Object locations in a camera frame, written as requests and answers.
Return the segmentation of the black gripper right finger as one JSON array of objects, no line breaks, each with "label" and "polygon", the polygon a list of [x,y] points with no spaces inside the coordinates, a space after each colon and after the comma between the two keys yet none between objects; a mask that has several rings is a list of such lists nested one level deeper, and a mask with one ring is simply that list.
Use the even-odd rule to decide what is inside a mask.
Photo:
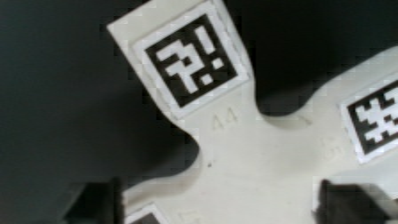
[{"label": "black gripper right finger", "polygon": [[322,181],[317,224],[398,224],[398,202],[376,184]]}]

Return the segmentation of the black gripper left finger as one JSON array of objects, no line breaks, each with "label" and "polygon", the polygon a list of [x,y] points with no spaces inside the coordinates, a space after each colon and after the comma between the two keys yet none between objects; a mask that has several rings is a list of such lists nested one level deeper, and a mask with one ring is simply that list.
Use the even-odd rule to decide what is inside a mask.
[{"label": "black gripper left finger", "polygon": [[122,181],[91,182],[65,215],[67,224],[123,224]]}]

